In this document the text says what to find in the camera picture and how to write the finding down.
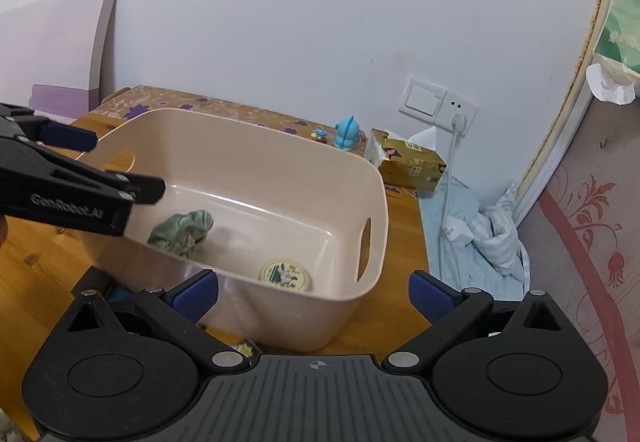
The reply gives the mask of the blue cartoon tissue pack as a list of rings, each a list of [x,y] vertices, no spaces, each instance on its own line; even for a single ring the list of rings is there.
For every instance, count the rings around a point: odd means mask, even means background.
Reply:
[[[133,295],[134,295],[134,293],[131,292],[129,289],[123,288],[122,286],[116,286],[116,287],[112,288],[110,290],[110,292],[108,293],[107,301],[109,303],[116,303],[116,301],[122,301],[122,300],[125,300],[125,299],[129,299]]]

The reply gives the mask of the white wall light switch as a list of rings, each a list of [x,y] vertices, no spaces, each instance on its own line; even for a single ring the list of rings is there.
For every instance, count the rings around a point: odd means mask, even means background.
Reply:
[[[426,80],[411,77],[401,97],[398,111],[404,115],[433,123],[447,89]]]

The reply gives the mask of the beige plastic storage basket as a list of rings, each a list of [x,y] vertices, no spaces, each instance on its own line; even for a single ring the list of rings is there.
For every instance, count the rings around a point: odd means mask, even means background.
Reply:
[[[134,292],[218,277],[211,329],[294,351],[324,347],[383,271],[384,184],[362,157],[289,133],[180,109],[143,113],[81,161],[164,179],[121,237],[82,236],[93,264]]]

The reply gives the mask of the light blue bed blanket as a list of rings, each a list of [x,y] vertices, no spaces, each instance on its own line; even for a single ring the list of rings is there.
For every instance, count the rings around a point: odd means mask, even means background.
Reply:
[[[487,206],[457,180],[440,181],[433,192],[421,191],[428,272],[457,291],[477,287],[498,300],[521,300],[530,288],[530,262],[513,220],[517,189],[510,184],[495,204]],[[446,239],[442,226],[448,215],[472,230],[469,245]]]

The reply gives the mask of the white power adapter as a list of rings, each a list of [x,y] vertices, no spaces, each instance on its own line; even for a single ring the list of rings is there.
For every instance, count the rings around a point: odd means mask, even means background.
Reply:
[[[446,239],[454,245],[469,245],[474,240],[474,233],[469,226],[463,220],[451,215],[445,218],[442,232]]]

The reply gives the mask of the pink purple board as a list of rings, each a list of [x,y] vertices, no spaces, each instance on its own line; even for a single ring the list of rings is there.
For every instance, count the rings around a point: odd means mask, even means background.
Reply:
[[[70,123],[100,104],[115,0],[37,0],[1,13],[1,101]]]

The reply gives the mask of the floral patterned headboard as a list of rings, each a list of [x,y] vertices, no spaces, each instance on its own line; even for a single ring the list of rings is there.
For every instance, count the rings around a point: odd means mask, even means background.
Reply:
[[[544,178],[518,233],[532,285],[549,292],[608,376],[599,441],[639,437],[639,106],[591,95],[586,69],[612,0],[585,45],[536,166]]]

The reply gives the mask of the round yellow tin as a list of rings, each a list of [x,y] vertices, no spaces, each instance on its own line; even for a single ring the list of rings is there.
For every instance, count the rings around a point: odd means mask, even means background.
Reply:
[[[288,259],[274,259],[264,264],[258,280],[288,291],[305,292],[311,283],[307,270],[298,262]]]

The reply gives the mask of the white wall socket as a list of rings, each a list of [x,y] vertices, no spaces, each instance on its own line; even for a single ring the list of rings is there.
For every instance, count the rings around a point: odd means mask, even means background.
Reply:
[[[434,125],[464,137],[478,111],[478,104],[454,91],[447,90],[434,117]]]

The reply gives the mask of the blue cartoon figurine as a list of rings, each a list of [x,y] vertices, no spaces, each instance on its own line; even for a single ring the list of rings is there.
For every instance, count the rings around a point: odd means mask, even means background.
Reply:
[[[350,152],[360,142],[360,126],[355,117],[343,118],[335,125],[333,145],[338,150]]]

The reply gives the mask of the purple cartoon card box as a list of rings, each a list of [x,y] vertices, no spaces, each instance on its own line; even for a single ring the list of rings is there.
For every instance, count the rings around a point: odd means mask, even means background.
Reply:
[[[262,350],[254,343],[253,340],[244,338],[238,341],[233,348],[240,352],[245,358],[259,358]]]

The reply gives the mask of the brown floral table mat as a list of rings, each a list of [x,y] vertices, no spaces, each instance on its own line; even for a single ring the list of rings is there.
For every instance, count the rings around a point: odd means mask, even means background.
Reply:
[[[386,236],[384,183],[364,158],[311,138],[318,124],[240,103],[136,87],[99,106],[111,118],[95,151],[79,161],[111,167],[130,150],[124,173],[165,179],[158,210],[134,215],[150,223],[164,211],[203,206],[216,213],[224,202],[334,228],[345,220],[354,232],[372,222]]]

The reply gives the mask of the green crumpled cloth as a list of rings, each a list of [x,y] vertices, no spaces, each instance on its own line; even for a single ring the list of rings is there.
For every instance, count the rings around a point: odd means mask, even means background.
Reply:
[[[205,209],[175,214],[157,225],[146,243],[166,253],[189,258],[206,241],[214,218]]]

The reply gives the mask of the green tissue pack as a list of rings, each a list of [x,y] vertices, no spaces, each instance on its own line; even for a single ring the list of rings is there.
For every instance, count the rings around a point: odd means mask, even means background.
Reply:
[[[626,106],[639,98],[639,0],[613,0],[586,69],[591,93]]]

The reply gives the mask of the small colourful toy figure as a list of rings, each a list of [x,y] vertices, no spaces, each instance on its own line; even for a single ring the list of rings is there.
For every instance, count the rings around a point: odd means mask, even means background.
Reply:
[[[314,131],[311,132],[310,136],[316,142],[321,142],[324,144],[328,143],[328,139],[326,139],[326,137],[328,136],[328,133],[324,129],[321,129],[321,128],[314,129]]]

